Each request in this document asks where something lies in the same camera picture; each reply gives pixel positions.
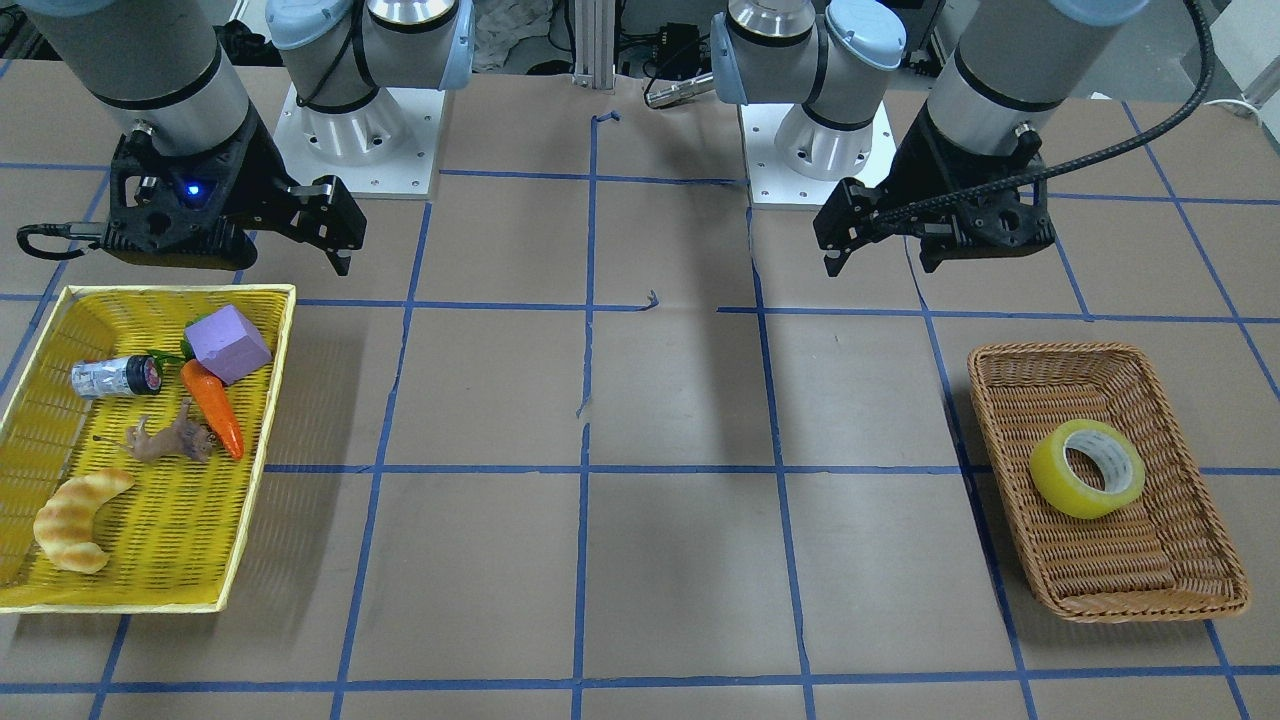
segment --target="yellow plastic basket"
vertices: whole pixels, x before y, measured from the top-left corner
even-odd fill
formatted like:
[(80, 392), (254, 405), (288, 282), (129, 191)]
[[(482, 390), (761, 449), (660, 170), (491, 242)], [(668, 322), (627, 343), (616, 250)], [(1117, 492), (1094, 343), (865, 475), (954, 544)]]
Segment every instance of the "yellow plastic basket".
[[(294, 302), (296, 288), (283, 284), (63, 290), (0, 421), (0, 612), (215, 612), (227, 605), (266, 462)], [(170, 370), (157, 396), (88, 401), (72, 391), (70, 366), (175, 352), (187, 322), (228, 304), (257, 325), (273, 355), (227, 388), (244, 457), (219, 448), (207, 465), (177, 456), (142, 464), (93, 439), (122, 441), (143, 414), (157, 432), (186, 389)], [(59, 570), (35, 543), (36, 512), (63, 480), (102, 468), (136, 482), (93, 520), (93, 539), (110, 560), (92, 575)]]

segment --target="brown wicker basket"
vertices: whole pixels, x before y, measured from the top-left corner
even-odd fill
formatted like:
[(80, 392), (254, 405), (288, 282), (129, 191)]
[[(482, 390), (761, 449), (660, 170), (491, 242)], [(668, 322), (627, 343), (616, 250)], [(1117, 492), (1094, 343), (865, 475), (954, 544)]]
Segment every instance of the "brown wicker basket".
[[(1014, 544), (1038, 601), (1078, 623), (1199, 620), (1248, 607), (1239, 555), (1140, 350), (987, 345), (969, 355), (969, 377)], [(1111, 424), (1147, 465), (1142, 496), (1097, 520), (1059, 512), (1032, 483), (1036, 443), (1074, 418)], [(1085, 482), (1100, 482), (1088, 460), (1070, 462)]]

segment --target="black can lid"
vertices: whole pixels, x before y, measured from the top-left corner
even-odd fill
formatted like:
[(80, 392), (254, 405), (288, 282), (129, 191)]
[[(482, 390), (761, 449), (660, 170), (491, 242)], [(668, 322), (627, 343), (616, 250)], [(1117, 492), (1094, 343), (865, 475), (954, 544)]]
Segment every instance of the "black can lid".
[(124, 366), (124, 379), (133, 395), (156, 395), (160, 392), (160, 370), (155, 357), (150, 355), (131, 355)]

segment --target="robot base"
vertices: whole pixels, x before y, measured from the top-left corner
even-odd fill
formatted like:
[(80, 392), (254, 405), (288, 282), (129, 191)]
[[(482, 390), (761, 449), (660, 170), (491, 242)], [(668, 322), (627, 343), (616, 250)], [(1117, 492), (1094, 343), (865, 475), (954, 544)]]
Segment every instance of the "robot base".
[[(751, 181), (751, 205), (776, 210), (812, 210), (822, 208), (837, 181), (819, 181), (801, 176), (787, 167), (773, 137), (791, 105), (756, 104), (739, 108), (742, 122), (742, 147), (746, 174)], [(872, 120), (874, 138), (867, 164), (854, 177), (867, 187), (876, 187), (893, 164), (893, 133), (882, 104)]]
[(320, 156), (311, 147), (301, 114), (293, 104), (297, 90), (291, 85), (285, 95), (274, 140), (289, 174), (310, 181), (335, 174), (356, 197), (389, 200), (428, 200), (435, 179), (436, 154), (444, 120), (445, 94), (439, 90), (406, 87), (388, 88), (403, 111), (411, 136), (397, 143), (396, 151), (367, 165), (339, 165)]

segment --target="roll of tape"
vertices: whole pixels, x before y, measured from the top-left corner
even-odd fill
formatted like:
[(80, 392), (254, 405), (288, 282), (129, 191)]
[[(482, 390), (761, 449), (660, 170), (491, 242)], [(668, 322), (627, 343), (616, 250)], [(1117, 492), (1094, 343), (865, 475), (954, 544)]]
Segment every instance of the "roll of tape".
[[(1068, 450), (1078, 450), (1093, 460), (1102, 471), (1105, 489), (1085, 484), (1071, 470)], [(1146, 479), (1147, 466), (1129, 438), (1096, 420), (1062, 423), (1032, 451), (1036, 489), (1073, 518), (1092, 520), (1129, 505), (1142, 493)]]

